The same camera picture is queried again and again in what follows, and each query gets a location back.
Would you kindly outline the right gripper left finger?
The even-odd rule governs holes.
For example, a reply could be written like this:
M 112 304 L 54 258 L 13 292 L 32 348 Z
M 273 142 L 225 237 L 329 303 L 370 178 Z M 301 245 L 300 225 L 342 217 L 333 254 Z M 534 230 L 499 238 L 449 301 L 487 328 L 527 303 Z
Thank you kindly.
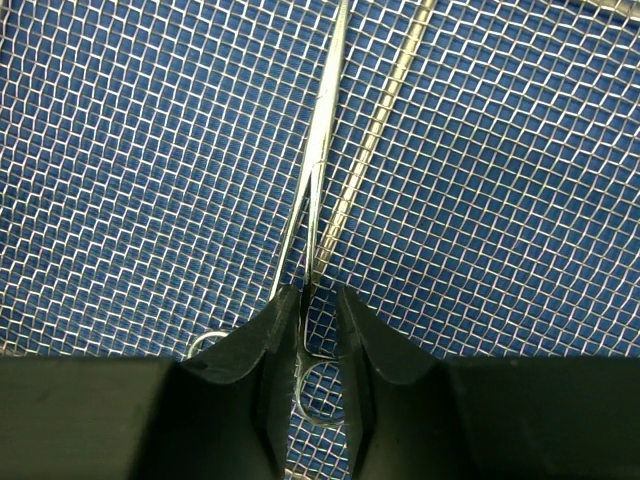
M 1 360 L 5 479 L 280 479 L 299 292 L 185 361 Z

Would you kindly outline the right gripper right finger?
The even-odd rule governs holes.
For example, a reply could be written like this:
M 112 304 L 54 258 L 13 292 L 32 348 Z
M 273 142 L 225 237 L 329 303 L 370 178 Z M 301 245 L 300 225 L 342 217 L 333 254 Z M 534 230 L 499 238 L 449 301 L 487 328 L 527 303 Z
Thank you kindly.
M 637 359 L 439 359 L 347 287 L 337 321 L 353 478 L 638 477 Z

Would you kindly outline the steel forceps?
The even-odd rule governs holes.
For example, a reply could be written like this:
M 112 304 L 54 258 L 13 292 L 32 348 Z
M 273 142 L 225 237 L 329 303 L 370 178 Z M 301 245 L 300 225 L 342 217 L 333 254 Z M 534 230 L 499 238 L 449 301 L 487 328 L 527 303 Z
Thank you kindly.
M 311 424 L 322 428 L 337 428 L 344 420 L 335 416 L 320 417 L 303 403 L 303 389 L 308 374 L 316 366 L 336 365 L 337 360 L 326 355 L 314 354 L 307 347 L 308 313 L 315 293 L 313 278 L 317 263 L 316 250 L 322 204 L 322 188 L 330 152 L 333 124 L 339 97 L 346 30 L 349 22 L 349 3 L 340 1 L 329 49 L 324 63 L 318 92 L 312 111 L 308 136 L 303 149 L 302 161 L 296 180 L 290 212 L 280 236 L 273 279 L 269 283 L 268 298 L 274 299 L 282 286 L 282 276 L 288 255 L 304 212 L 308 213 L 307 236 L 303 251 L 303 285 L 297 320 L 296 367 L 294 371 L 294 404 L 299 415 Z

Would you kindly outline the steel mesh instrument tray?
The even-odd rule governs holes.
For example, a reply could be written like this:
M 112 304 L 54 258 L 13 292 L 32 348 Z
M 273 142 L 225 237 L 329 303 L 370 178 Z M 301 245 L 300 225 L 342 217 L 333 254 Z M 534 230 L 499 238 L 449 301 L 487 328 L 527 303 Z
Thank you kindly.
M 184 360 L 277 255 L 337 1 L 1 5 L 1 367 Z M 639 356 L 639 5 L 350 1 L 287 479 L 349 477 L 336 292 L 429 354 Z

